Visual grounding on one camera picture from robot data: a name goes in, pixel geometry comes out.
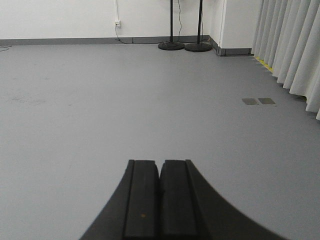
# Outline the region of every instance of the yellow tape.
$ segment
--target yellow tape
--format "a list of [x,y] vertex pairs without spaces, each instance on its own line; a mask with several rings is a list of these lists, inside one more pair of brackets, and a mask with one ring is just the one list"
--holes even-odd
[[258,56],[255,57],[255,59],[260,62],[266,69],[268,69],[271,73],[274,72],[274,70],[272,69],[272,67],[270,67],[268,64],[265,63],[265,61],[263,61],[262,59],[260,59]]

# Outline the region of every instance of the black plastic part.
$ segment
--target black plastic part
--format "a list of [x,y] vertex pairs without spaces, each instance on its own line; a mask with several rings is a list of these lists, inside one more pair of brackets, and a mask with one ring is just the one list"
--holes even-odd
[[181,42],[162,42],[158,45],[161,50],[175,51],[185,48],[185,45]]
[[186,160],[195,217],[203,240],[285,240],[242,214]]
[[118,187],[80,240],[123,239],[134,164],[134,160],[129,160]]
[[200,53],[200,52],[207,52],[212,49],[212,46],[207,43],[189,43],[185,45],[184,47],[185,50],[189,52],[194,52],[194,53]]
[[197,239],[197,227],[186,162],[166,160],[160,176],[162,239]]
[[155,239],[158,235],[159,173],[154,161],[136,160],[124,239]]

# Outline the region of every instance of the white wall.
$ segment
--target white wall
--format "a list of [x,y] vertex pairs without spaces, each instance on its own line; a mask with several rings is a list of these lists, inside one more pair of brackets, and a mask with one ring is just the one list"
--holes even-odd
[[225,0],[213,0],[210,36],[220,45],[222,26],[224,24]]
[[[204,34],[210,34],[214,0],[203,1]],[[2,0],[0,39],[115,37],[114,0]],[[196,35],[199,1],[180,0],[181,35]],[[118,0],[121,37],[168,36],[169,0]],[[179,32],[174,0],[174,34]]]
[[252,48],[262,0],[224,0],[220,47]]
[[[204,0],[203,33],[221,48],[251,48],[262,0]],[[114,38],[114,0],[2,0],[0,39]],[[174,34],[178,35],[178,0]],[[182,36],[196,35],[199,1],[180,0]],[[170,34],[170,0],[118,0],[120,37]]]

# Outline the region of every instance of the black cable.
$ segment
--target black cable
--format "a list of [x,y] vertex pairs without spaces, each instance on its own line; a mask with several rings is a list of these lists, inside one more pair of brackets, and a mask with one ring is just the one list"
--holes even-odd
[[0,50],[0,52],[4,52],[4,51],[8,51],[9,48],[11,48],[12,46],[0,46],[0,49],[4,49],[4,50]]
[[201,26],[202,26],[202,35],[201,35],[201,44],[204,42],[204,11],[201,11]]
[[116,41],[119,41],[122,44],[132,44],[132,43],[126,43],[126,42],[121,41],[121,39],[118,35],[118,32],[117,32],[117,26],[114,27],[114,30],[115,30],[116,37],[118,38],[118,39],[116,39]]
[[180,22],[180,30],[179,30],[179,35],[178,35],[178,40],[177,40],[177,42],[179,42],[179,40],[180,40],[180,32],[181,32],[181,29],[182,29],[180,0],[178,0],[178,5],[179,5],[179,22]]
[[[134,38],[133,37],[131,38],[131,43],[122,41],[120,39],[119,35],[118,35],[117,26],[115,26],[114,30],[115,30],[115,34],[116,34],[116,37],[117,37],[117,39],[115,39],[116,41],[119,41],[122,44],[136,44],[136,43],[134,43]],[[163,42],[161,41],[161,42],[148,42],[148,43],[137,43],[137,44],[161,44],[161,43],[163,43]]]

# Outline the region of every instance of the gray floor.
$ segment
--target gray floor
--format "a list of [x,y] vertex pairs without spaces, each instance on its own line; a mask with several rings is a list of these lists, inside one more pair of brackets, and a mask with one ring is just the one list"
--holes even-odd
[[253,57],[14,46],[0,72],[1,239],[77,240],[128,159],[192,159],[258,223],[319,238],[320,122]]

